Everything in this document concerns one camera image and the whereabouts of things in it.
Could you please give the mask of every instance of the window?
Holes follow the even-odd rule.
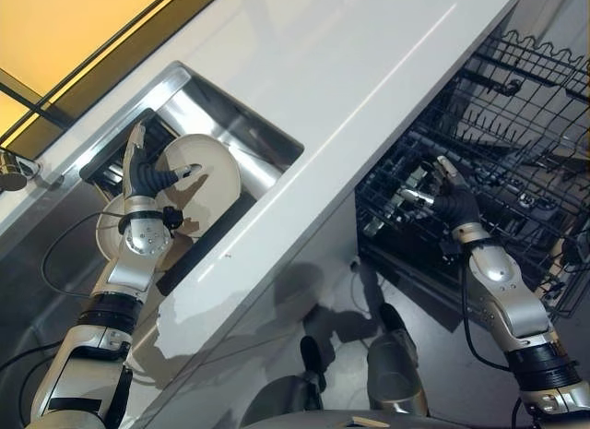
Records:
[[[36,158],[212,0],[0,0],[0,146]]]

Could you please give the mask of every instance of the wire rack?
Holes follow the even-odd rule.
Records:
[[[515,31],[492,34],[357,187],[362,243],[431,278],[456,280],[450,231],[399,195],[436,193],[446,155],[478,197],[484,227],[555,315],[590,279],[589,63]]]

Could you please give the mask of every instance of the robot forearm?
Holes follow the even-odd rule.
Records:
[[[523,283],[520,268],[479,223],[454,230],[469,249],[470,297],[504,352],[526,410],[542,428],[590,419],[590,387],[561,345],[543,304]]]

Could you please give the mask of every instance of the white dish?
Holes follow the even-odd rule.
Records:
[[[156,162],[159,171],[187,164],[201,169],[157,196],[158,205],[181,209],[184,222],[178,232],[198,238],[238,199],[242,191],[238,163],[210,136],[192,134],[176,138]]]

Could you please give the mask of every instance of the faucet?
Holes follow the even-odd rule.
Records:
[[[18,191],[27,185],[41,166],[8,149],[0,148],[0,189]]]

